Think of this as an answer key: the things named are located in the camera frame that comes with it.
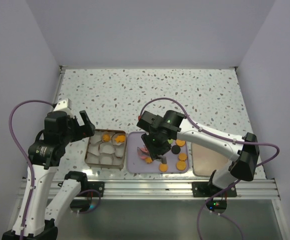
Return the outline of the brown cookie tin with liners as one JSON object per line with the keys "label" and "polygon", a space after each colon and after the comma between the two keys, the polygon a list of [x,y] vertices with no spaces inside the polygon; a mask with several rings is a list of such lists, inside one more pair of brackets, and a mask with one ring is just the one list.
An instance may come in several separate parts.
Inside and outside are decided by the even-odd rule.
{"label": "brown cookie tin with liners", "polygon": [[[103,134],[109,134],[111,141],[103,142]],[[125,135],[125,142],[117,144],[115,138]],[[127,134],[122,130],[96,129],[94,136],[88,140],[85,163],[90,167],[122,170],[127,148]]]}

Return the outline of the black round cookie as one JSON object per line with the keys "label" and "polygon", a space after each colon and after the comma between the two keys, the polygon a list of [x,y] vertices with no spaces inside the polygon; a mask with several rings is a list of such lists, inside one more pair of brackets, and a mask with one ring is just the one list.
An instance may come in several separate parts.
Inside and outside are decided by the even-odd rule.
{"label": "black round cookie", "polygon": [[174,155],[178,155],[181,152],[181,147],[178,146],[178,145],[173,145],[172,148],[171,148],[171,152]]}

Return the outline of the orange round cookie upper right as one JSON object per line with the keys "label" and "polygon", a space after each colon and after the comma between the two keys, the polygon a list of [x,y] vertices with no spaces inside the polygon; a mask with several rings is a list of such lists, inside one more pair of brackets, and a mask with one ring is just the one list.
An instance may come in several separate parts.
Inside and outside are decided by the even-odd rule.
{"label": "orange round cookie upper right", "polygon": [[175,144],[176,144],[177,146],[179,146],[179,147],[183,147],[183,146],[186,144],[186,142],[185,142],[184,140],[179,140],[179,139],[177,139],[177,140],[175,141]]}

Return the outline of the orange swirl cookie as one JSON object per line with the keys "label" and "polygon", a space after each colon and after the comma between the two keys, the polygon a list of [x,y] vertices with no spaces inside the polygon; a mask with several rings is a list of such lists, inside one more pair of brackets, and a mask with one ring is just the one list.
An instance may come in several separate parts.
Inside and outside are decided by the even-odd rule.
{"label": "orange swirl cookie", "polygon": [[103,134],[102,135],[102,141],[105,142],[105,143],[106,142],[110,142],[111,139],[112,139],[112,137],[109,134]]}

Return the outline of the lilac plastic tray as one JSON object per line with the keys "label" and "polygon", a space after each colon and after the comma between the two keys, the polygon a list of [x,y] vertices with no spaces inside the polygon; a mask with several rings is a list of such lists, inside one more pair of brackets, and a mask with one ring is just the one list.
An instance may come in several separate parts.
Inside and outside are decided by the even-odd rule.
{"label": "lilac plastic tray", "polygon": [[[126,145],[126,168],[130,173],[133,174],[158,174],[162,173],[159,170],[159,165],[161,164],[159,161],[154,160],[153,163],[147,164],[143,160],[138,157],[137,154],[137,147],[145,146],[141,136],[144,134],[143,131],[134,131],[130,133],[127,137],[127,145]],[[176,145],[176,141],[173,140],[172,146]],[[186,153],[187,160],[186,162],[186,169],[183,171],[179,171],[176,168],[176,164],[179,161],[179,154]],[[189,170],[189,153],[187,144],[181,147],[181,151],[179,154],[173,154],[170,150],[164,156],[167,160],[168,170],[165,172],[166,174],[183,174]]]}

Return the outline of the orange round cookie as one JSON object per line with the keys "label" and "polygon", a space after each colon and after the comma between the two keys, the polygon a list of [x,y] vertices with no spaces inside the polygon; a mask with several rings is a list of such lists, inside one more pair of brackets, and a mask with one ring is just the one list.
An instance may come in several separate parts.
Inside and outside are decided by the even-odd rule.
{"label": "orange round cookie", "polygon": [[166,172],[168,170],[168,165],[167,164],[164,164],[164,163],[161,163],[158,167],[159,171],[160,172]]}
{"label": "orange round cookie", "polygon": [[185,142],[184,140],[179,140],[179,139],[177,139],[177,140],[175,141],[175,144],[176,144],[177,146],[179,146],[179,147],[183,147],[183,146],[186,144],[186,142]]}

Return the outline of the orange flower cookie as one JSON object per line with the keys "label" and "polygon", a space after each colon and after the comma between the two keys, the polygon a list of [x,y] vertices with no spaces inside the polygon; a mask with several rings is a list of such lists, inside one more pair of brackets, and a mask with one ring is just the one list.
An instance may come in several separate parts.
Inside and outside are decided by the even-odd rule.
{"label": "orange flower cookie", "polygon": [[145,158],[144,161],[145,161],[147,164],[151,164],[151,163],[153,162],[153,160],[152,160],[150,157]]}
{"label": "orange flower cookie", "polygon": [[178,155],[178,159],[179,159],[180,161],[186,161],[186,160],[188,159],[188,155],[187,155],[186,153],[180,153],[180,154]]}

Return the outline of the orange round cookie bottom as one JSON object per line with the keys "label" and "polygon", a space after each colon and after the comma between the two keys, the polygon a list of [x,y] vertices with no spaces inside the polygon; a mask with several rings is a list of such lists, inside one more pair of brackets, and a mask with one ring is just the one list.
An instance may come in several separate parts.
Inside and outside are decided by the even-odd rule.
{"label": "orange round cookie bottom", "polygon": [[159,171],[160,172],[166,172],[168,170],[168,165],[167,164],[164,164],[164,163],[161,163],[158,167]]}

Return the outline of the aluminium mounting rail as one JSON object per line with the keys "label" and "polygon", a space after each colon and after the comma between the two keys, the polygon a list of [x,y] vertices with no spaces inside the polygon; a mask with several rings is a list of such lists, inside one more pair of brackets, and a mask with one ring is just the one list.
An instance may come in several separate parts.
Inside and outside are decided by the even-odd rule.
{"label": "aluminium mounting rail", "polygon": [[[195,197],[189,179],[108,179],[104,183],[104,200],[204,200]],[[256,179],[235,185],[236,197],[228,200],[279,200],[274,180]]]}

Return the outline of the orange waffle cookie bottom right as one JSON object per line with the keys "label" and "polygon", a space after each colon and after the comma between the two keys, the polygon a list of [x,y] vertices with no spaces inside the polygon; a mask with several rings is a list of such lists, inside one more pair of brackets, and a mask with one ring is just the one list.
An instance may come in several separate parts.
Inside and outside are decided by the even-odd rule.
{"label": "orange waffle cookie bottom right", "polygon": [[179,161],[176,163],[176,168],[177,168],[179,171],[184,171],[184,170],[187,168],[187,163],[186,163],[185,161],[179,160]]}

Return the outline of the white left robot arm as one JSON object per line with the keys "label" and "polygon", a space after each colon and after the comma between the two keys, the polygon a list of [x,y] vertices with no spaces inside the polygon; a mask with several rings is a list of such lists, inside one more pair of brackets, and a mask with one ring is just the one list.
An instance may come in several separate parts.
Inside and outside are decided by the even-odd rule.
{"label": "white left robot arm", "polygon": [[76,196],[89,192],[87,175],[69,171],[61,188],[48,202],[50,188],[70,143],[92,137],[95,126],[86,111],[80,111],[83,125],[64,110],[49,112],[44,129],[28,148],[27,181],[19,215],[11,230],[2,235],[4,240],[55,240],[58,224]]}

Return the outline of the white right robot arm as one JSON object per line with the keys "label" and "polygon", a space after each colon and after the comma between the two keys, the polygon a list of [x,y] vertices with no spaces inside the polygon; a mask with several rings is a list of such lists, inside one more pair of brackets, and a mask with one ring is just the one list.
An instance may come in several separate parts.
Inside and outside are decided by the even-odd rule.
{"label": "white right robot arm", "polygon": [[164,116],[145,111],[138,118],[137,127],[145,133],[141,139],[154,160],[162,160],[171,149],[169,139],[200,145],[226,157],[228,162],[214,170],[203,191],[220,196],[237,180],[251,182],[260,154],[257,137],[252,133],[229,135],[218,130],[197,126],[188,116],[168,110]]}

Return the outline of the rose gold tin lid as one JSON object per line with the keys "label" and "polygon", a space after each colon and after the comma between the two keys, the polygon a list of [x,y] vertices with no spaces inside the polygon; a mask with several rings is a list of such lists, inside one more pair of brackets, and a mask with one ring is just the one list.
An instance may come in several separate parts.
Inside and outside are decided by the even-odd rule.
{"label": "rose gold tin lid", "polygon": [[206,147],[191,144],[193,173],[199,177],[210,177],[214,170],[219,170],[228,163],[228,158]]}

